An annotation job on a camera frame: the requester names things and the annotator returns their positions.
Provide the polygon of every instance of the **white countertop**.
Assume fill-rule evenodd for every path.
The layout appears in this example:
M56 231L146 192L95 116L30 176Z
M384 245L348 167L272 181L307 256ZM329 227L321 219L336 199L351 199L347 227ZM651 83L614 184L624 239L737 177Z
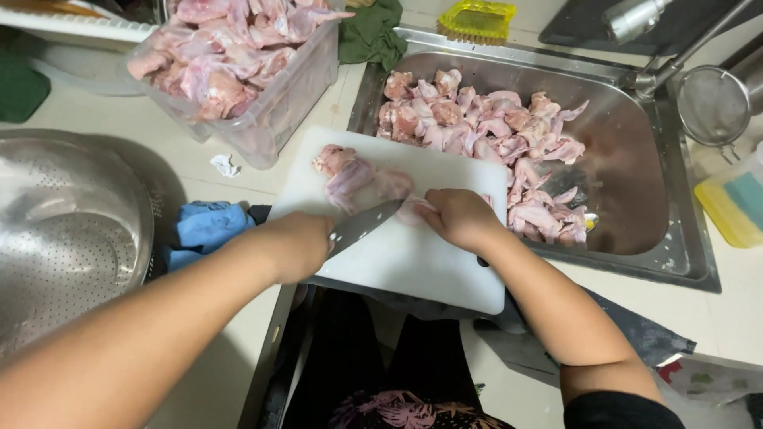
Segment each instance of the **white countertop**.
M404 21L426 25L431 17L406 12ZM757 25L759 20L750 22ZM539 46L537 34L524 33L514 31L512 41ZM600 59L627 63L645 61L632 55L590 54ZM109 144L116 147L139 171L154 196L165 202L163 216L157 222L161 230L174 221L177 207L197 199L243 201L250 205L272 204L284 184L305 130L313 124L346 129L364 69L362 64L340 67L338 82L326 91L298 128L281 152L276 166L264 172L247 166L235 150L214 137L205 144L196 143L147 97L101 97L54 82L48 99L23 127L108 136L106 140ZM0 125L0 128L9 127L19 126ZM759 141L761 137L763 120L756 118L740 140L740 154L748 153L752 142ZM723 168L722 158L715 150L692 145L692 152L700 167L700 176ZM233 153L233 164L242 166L238 177L225 178L209 164L209 159L219 153ZM763 366L763 336L757 335L754 329L754 326L763 326L763 269L760 268L763 247L752 250L732 248L709 219L707 225L723 286L721 295L564 263L552 264L577 283L696 341L697 354L711 360L736 361L741 366ZM194 413L191 408L184 414L184 423L157 427L211 427L212 422L216 427L235 426L251 378L241 376L240 371L235 376L233 372L218 373L216 376L226 380L233 396L224 400L215 397L205 388L210 377L208 359L219 360L222 356L222 359L230 361L231 371L238 368L245 374L253 373L263 344L270 341L266 337L280 290L279 287L271 288L228 324L215 340L217 346L205 352L157 416L161 420L163 413L172 414L172 403L177 400L207 404L207 408L212 403L216 408L212 414L214 420L210 420L213 417L208 410ZM223 415L229 416L229 419L221 421Z

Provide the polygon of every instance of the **yellow scrub brush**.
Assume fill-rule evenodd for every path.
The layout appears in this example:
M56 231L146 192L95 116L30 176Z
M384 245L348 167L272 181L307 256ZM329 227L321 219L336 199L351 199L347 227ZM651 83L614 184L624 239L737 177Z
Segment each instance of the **yellow scrub brush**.
M503 46L509 37L514 5L481 0L461 0L437 20L437 32L450 40Z

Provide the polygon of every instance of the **green cloth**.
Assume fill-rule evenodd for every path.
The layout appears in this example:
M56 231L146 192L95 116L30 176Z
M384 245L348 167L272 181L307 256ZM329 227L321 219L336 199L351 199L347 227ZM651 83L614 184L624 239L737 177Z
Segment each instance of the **green cloth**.
M340 64L381 63L389 71L402 58L408 42L393 28L400 24L403 6L398 0L376 0L372 6L347 8L355 12L339 24Z
M0 122L25 122L48 94L50 79L0 50Z

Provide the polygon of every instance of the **person's left hand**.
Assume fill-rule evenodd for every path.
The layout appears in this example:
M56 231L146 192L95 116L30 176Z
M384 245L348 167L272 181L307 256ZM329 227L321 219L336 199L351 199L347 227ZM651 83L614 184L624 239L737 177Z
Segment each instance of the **person's left hand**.
M317 273L326 262L332 229L328 216L295 211L248 230L226 246L256 250L255 257L267 258L274 269L274 284L291 284Z

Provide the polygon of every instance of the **kitchen knife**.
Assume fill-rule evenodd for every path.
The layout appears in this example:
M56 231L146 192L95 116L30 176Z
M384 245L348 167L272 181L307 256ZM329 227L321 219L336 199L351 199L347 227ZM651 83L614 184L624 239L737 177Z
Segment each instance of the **kitchen knife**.
M326 259L335 257L342 250L352 246L379 225L385 223L387 219L398 212L401 205L403 205L401 199L382 202L380 205L361 211L338 224L329 235L329 240L333 241L334 248L329 252Z

